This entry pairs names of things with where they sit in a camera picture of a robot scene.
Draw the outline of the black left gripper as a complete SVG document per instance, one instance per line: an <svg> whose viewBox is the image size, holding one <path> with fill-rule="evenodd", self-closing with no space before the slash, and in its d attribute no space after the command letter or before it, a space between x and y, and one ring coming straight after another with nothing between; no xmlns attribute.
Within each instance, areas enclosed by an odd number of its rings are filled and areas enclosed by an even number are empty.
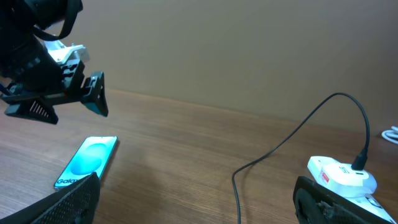
<svg viewBox="0 0 398 224"><path fill-rule="evenodd" d="M105 97L104 72L96 71L84 76L85 64L79 59L67 61L60 66L60 76L46 82L36 90L11 83L9 93L1 99L9 106L7 116L57 124L58 116L53 105L81 102L90 111L107 117L109 110Z"/></svg>

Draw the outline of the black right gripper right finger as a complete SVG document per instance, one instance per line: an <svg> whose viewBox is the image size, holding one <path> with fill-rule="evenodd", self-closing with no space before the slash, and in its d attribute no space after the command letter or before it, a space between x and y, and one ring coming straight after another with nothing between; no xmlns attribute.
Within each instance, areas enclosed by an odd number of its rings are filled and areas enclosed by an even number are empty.
<svg viewBox="0 0 398 224"><path fill-rule="evenodd" d="M300 224L392 224L305 176L296 181L293 203Z"/></svg>

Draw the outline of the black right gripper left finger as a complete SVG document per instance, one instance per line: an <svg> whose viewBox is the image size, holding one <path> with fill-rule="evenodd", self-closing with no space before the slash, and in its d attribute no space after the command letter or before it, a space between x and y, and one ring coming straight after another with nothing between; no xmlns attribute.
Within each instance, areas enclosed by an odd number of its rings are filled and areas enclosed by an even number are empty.
<svg viewBox="0 0 398 224"><path fill-rule="evenodd" d="M1 219L1 224L92 224L100 198L94 172L42 200Z"/></svg>

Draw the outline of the blue screen smartphone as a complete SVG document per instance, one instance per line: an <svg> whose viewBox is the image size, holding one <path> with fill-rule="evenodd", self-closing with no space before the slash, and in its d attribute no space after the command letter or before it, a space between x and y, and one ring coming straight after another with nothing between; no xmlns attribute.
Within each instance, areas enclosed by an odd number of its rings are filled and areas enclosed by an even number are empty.
<svg viewBox="0 0 398 224"><path fill-rule="evenodd" d="M87 137L55 181L54 189L65 188L93 172L101 179L118 142L117 136Z"/></svg>

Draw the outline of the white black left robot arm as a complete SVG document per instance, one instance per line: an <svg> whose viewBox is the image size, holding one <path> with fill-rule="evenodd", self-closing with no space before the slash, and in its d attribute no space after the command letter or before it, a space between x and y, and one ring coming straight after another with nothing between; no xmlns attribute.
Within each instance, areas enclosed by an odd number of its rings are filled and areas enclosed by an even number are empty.
<svg viewBox="0 0 398 224"><path fill-rule="evenodd" d="M86 47L61 41L82 10L81 0L1 1L1 76L11 79L1 85L5 115L57 124L53 107L74 102L108 115L104 73L86 78Z"/></svg>

